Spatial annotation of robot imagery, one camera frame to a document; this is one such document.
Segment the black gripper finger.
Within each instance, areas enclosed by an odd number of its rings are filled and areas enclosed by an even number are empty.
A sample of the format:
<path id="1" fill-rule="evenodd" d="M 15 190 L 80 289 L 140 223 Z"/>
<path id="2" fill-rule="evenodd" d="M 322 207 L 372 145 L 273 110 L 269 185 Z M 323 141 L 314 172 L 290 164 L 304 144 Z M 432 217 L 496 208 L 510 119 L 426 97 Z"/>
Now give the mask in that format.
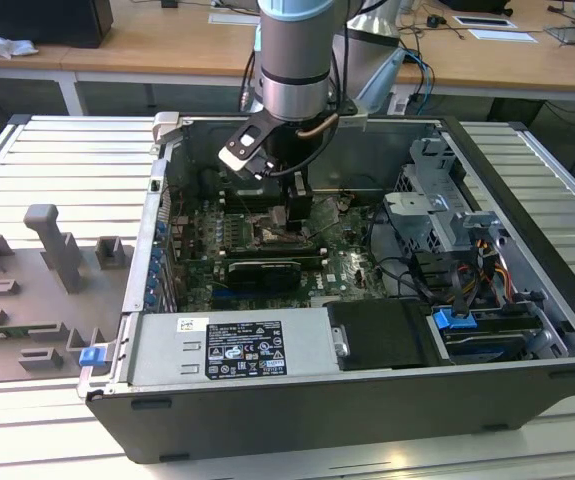
<path id="1" fill-rule="evenodd" d="M 312 195 L 295 195 L 289 197 L 289 231 L 299 232 L 302 224 L 310 217 L 313 203 Z"/>

